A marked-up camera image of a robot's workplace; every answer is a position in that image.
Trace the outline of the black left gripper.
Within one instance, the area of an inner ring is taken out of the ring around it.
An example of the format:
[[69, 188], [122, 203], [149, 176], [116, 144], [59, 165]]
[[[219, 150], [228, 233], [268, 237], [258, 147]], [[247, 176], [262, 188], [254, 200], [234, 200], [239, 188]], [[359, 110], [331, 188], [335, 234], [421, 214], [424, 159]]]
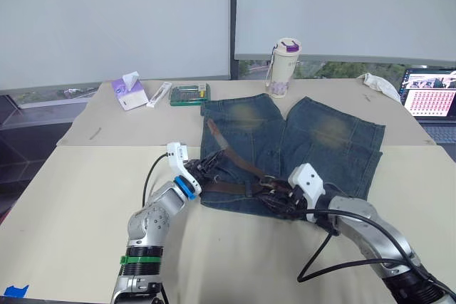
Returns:
[[223, 157], [223, 150], [211, 152], [205, 158], [191, 159], [185, 164], [185, 169], [195, 178], [200, 186], [204, 186], [213, 177], [229, 176], [228, 163], [219, 162]]

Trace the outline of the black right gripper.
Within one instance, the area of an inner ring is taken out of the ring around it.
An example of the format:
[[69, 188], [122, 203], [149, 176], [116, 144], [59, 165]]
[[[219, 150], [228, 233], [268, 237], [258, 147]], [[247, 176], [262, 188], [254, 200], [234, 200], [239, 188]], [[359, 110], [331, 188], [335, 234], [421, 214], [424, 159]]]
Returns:
[[291, 188], [283, 179], [261, 181], [261, 202], [280, 219], [306, 219], [308, 204], [303, 189]]

